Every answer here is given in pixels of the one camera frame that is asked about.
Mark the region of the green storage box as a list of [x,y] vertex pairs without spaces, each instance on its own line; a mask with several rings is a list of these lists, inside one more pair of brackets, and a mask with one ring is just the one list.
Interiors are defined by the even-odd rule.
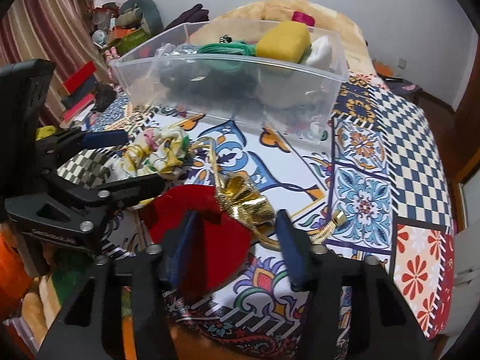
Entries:
[[107,38],[107,45],[115,47],[119,55],[125,55],[132,49],[149,40],[151,35],[142,28],[114,29]]

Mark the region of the red box stack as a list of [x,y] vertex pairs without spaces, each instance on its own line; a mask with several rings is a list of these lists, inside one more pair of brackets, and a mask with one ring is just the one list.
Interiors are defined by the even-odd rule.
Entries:
[[80,103],[95,91],[98,80],[95,76],[97,68],[92,61],[84,64],[79,70],[68,77],[58,88],[58,94],[65,108],[62,122],[66,124],[79,109]]

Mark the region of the striped brown curtain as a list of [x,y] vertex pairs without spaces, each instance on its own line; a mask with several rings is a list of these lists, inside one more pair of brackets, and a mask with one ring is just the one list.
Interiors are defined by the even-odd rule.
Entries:
[[15,0],[1,19],[1,65],[30,59],[56,63],[42,125],[60,124],[65,107],[58,89],[89,61],[97,80],[108,82],[107,65],[90,37],[95,0]]

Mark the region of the clear plastic storage box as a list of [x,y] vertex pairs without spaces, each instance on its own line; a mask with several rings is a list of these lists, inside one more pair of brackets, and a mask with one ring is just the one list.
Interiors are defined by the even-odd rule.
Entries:
[[319,68],[246,55],[200,54],[228,38],[253,47],[275,21],[216,19],[179,24],[114,61],[112,70],[134,104],[172,107],[232,119],[252,129],[271,128],[318,144],[342,84],[349,78],[340,36],[310,27],[310,41],[325,41]]

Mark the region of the green knitted cloth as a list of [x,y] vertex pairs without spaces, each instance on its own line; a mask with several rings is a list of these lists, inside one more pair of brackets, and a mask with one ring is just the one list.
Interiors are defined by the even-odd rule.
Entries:
[[222,72],[234,73],[241,69],[242,64],[239,61],[233,61],[231,56],[255,57],[256,45],[244,41],[221,41],[199,47],[196,54],[222,55],[221,61],[213,63],[214,68]]

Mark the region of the white wall socket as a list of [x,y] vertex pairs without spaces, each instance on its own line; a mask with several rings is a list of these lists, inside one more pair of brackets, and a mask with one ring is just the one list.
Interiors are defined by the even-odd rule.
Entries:
[[403,59],[403,58],[399,58],[399,59],[398,59],[398,62],[397,62],[397,66],[398,66],[398,68],[400,68],[400,69],[405,69],[406,66],[407,66],[407,61],[406,61],[405,59]]

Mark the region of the red velvet gold pouch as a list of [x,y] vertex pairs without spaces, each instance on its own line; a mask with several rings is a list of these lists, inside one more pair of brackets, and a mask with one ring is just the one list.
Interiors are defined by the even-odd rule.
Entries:
[[202,137],[190,148],[208,152],[214,184],[172,187],[144,209],[151,239],[163,249],[160,279],[167,288],[188,300],[218,289],[240,270],[253,240],[280,252],[290,282],[306,287],[313,280],[312,249],[342,227],[346,215],[335,211],[315,233],[301,232],[247,177],[220,173],[213,139]]

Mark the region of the dark purple clothing pile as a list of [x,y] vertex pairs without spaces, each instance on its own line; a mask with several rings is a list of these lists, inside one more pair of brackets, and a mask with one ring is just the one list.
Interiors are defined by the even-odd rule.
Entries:
[[194,5],[191,9],[185,10],[171,23],[169,23],[164,30],[170,30],[177,25],[185,23],[198,23],[209,21],[209,10],[204,9],[201,3]]

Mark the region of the grey green plush pillow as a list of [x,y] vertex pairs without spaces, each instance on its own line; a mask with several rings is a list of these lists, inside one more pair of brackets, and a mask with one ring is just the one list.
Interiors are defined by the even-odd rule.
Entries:
[[156,36],[164,30],[160,12],[153,0],[128,0],[120,7],[116,25],[124,28],[141,27]]

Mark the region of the floral yellow scrunchie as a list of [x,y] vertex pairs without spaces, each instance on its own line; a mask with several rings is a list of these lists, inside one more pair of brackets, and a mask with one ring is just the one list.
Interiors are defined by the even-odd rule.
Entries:
[[149,127],[126,147],[119,171],[128,178],[157,175],[176,179],[188,154],[190,138],[178,126]]

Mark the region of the white drawstring pouch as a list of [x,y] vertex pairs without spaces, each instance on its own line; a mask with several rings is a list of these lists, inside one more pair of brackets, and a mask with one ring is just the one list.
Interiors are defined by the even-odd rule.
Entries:
[[316,68],[328,71],[333,61],[333,50],[329,42],[329,37],[324,35],[317,38],[304,53],[300,64],[310,68]]

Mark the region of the orange sleeve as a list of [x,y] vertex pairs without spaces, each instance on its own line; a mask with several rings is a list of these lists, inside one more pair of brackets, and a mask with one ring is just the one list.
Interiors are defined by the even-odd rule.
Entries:
[[26,273],[21,257],[3,235],[0,253],[0,318],[3,321],[18,307],[32,278]]

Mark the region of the yellow sponge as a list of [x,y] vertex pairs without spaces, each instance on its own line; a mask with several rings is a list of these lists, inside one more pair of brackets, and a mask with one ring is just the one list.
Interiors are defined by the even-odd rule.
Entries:
[[266,59],[298,63],[311,45],[306,24],[296,21],[281,22],[256,43],[256,56]]

